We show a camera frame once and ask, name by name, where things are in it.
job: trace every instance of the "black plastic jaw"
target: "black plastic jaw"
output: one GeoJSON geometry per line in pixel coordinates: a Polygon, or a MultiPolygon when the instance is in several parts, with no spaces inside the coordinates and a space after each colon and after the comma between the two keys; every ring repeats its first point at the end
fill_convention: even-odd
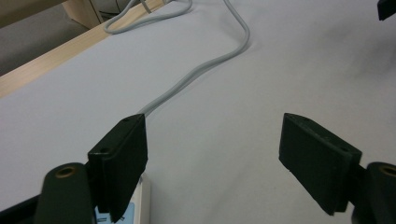
{"type": "Polygon", "coordinates": [[[396,166],[359,166],[361,152],[311,119],[285,114],[279,159],[329,215],[352,202],[354,224],[396,223],[396,166]]]}
{"type": "Polygon", "coordinates": [[[396,13],[396,0],[379,0],[376,6],[378,8],[378,17],[381,21],[396,13]]]}
{"type": "Polygon", "coordinates": [[[144,115],[122,119],[88,153],[92,197],[99,212],[119,220],[146,169],[148,146],[144,115]]]}
{"type": "Polygon", "coordinates": [[[285,114],[279,159],[327,214],[345,212],[359,150],[311,119],[285,114]]]}

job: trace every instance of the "metal screw hole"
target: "metal screw hole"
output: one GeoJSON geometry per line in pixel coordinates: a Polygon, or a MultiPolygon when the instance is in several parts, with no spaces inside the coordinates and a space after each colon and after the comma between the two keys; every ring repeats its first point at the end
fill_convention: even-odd
{"type": "Polygon", "coordinates": [[[57,178],[66,178],[73,175],[76,172],[76,168],[73,166],[64,167],[62,170],[56,172],[55,176],[57,178]]]}
{"type": "Polygon", "coordinates": [[[381,166],[380,170],[382,173],[386,174],[386,175],[391,175],[396,177],[396,168],[392,167],[392,166],[381,166]]]}

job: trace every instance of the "white tablecloth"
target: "white tablecloth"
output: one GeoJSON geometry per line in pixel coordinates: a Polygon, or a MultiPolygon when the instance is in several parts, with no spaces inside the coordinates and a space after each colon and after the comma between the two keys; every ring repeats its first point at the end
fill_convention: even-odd
{"type": "MultiPolygon", "coordinates": [[[[396,17],[372,0],[232,1],[249,48],[147,118],[151,223],[350,223],[328,217],[278,160],[285,112],[396,163],[396,17]]],[[[183,7],[173,2],[154,14],[183,7]]],[[[0,100],[0,210],[194,66],[236,48],[222,1],[111,36],[0,100]]]]}

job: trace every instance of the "white cable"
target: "white cable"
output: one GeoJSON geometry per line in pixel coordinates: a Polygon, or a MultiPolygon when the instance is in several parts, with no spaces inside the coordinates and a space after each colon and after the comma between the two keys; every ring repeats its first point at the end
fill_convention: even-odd
{"type": "Polygon", "coordinates": [[[147,11],[147,13],[151,13],[151,10],[149,9],[149,6],[146,3],[146,0],[140,0],[140,3],[142,4],[143,8],[147,11]]]}
{"type": "Polygon", "coordinates": [[[250,30],[248,28],[248,25],[244,22],[244,20],[239,16],[238,12],[233,8],[229,0],[223,0],[225,5],[227,6],[228,9],[230,9],[231,13],[233,16],[236,18],[236,20],[241,24],[242,28],[245,30],[245,38],[242,41],[242,43],[239,45],[239,47],[230,53],[224,54],[222,56],[219,56],[218,58],[212,59],[210,61],[207,61],[205,63],[201,63],[200,65],[196,66],[194,69],[192,69],[186,76],[184,76],[175,86],[173,86],[169,91],[158,97],[157,99],[153,100],[151,103],[143,107],[141,110],[139,110],[138,114],[145,114],[147,117],[153,110],[155,110],[158,106],[163,104],[165,101],[169,100],[172,98],[174,95],[176,95],[178,92],[183,90],[192,80],[195,80],[198,78],[201,74],[203,74],[205,71],[208,69],[219,65],[220,63],[223,63],[238,54],[240,54],[245,47],[248,45],[248,40],[250,39],[250,30]]]}
{"type": "MultiPolygon", "coordinates": [[[[126,12],[129,10],[129,8],[134,4],[135,0],[131,0],[131,2],[128,4],[128,6],[120,13],[120,15],[114,17],[113,19],[109,20],[107,24],[105,25],[105,31],[110,33],[110,34],[119,34],[122,32],[126,32],[129,30],[134,29],[137,26],[143,25],[148,22],[153,22],[153,21],[162,21],[166,20],[169,18],[173,18],[179,15],[182,15],[186,13],[188,10],[190,10],[192,6],[192,0],[188,0],[188,5],[181,9],[178,12],[166,14],[166,15],[161,15],[157,17],[152,17],[152,18],[147,18],[143,19],[141,21],[132,23],[126,27],[120,28],[118,30],[110,30],[108,27],[114,23],[115,21],[119,20],[122,16],[126,14],[126,12]]],[[[210,61],[207,61],[205,63],[201,63],[200,65],[196,66],[194,69],[192,69],[186,76],[184,76],[175,86],[173,86],[170,90],[168,90],[166,93],[162,94],[152,102],[150,102],[148,105],[143,107],[141,110],[139,110],[138,114],[145,114],[147,117],[153,110],[155,110],[158,106],[163,104],[165,101],[169,100],[172,98],[174,95],[176,95],[178,92],[183,90],[186,86],[188,86],[192,81],[194,81],[196,78],[198,78],[201,74],[206,72],[207,70],[213,68],[216,65],[219,65],[235,56],[240,54],[248,45],[248,41],[250,39],[250,30],[248,28],[248,25],[244,22],[244,20],[241,18],[241,16],[238,14],[238,12],[233,8],[229,0],[223,0],[224,4],[227,6],[227,8],[230,10],[230,12],[233,14],[233,16],[236,18],[236,20],[239,22],[239,24],[242,26],[242,28],[245,31],[245,37],[242,43],[239,45],[238,48],[235,50],[224,54],[222,56],[219,56],[218,58],[212,59],[210,61]]]]}
{"type": "Polygon", "coordinates": [[[104,27],[105,32],[107,32],[109,34],[112,34],[112,35],[117,35],[117,34],[129,31],[129,30],[132,30],[132,29],[134,29],[134,28],[136,28],[138,26],[141,26],[141,25],[143,25],[145,23],[154,22],[154,21],[163,21],[163,20],[166,20],[166,19],[174,18],[174,17],[183,15],[184,13],[188,12],[190,10],[191,6],[192,6],[192,0],[188,0],[188,4],[184,8],[182,8],[180,11],[169,13],[169,14],[165,14],[165,15],[161,15],[161,16],[146,18],[146,19],[134,22],[134,23],[132,23],[130,25],[127,25],[125,27],[121,27],[120,29],[117,29],[117,30],[109,29],[111,24],[113,24],[114,22],[119,20],[121,17],[123,17],[128,12],[129,8],[134,5],[135,1],[136,0],[131,0],[128,3],[128,5],[125,7],[125,9],[120,13],[120,15],[113,17],[112,19],[110,19],[105,24],[105,27],[104,27]]]}

